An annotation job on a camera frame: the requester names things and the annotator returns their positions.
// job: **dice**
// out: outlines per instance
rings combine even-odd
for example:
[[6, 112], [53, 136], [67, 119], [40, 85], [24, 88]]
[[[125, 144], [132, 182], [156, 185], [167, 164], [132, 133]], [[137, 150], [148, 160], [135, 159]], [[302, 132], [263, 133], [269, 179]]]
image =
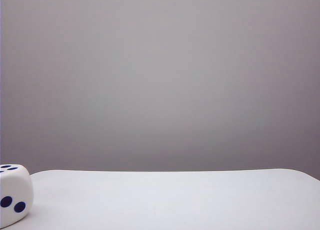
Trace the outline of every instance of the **dice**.
[[0, 228], [4, 228], [27, 215], [34, 193], [28, 170], [18, 164], [0, 165], [0, 188]]

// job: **gray backdrop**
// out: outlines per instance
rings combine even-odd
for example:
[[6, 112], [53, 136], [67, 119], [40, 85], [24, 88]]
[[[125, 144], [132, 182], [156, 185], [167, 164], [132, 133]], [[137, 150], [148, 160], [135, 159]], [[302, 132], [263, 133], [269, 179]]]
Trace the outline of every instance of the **gray backdrop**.
[[320, 179], [320, 0], [1, 0], [1, 162]]

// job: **die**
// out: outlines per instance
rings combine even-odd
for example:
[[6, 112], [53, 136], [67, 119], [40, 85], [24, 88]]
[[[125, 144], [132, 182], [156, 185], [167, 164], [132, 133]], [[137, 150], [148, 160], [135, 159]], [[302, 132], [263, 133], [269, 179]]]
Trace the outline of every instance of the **die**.
[[0, 228], [4, 228], [27, 215], [34, 193], [28, 170], [19, 164], [0, 165], [0, 188]]

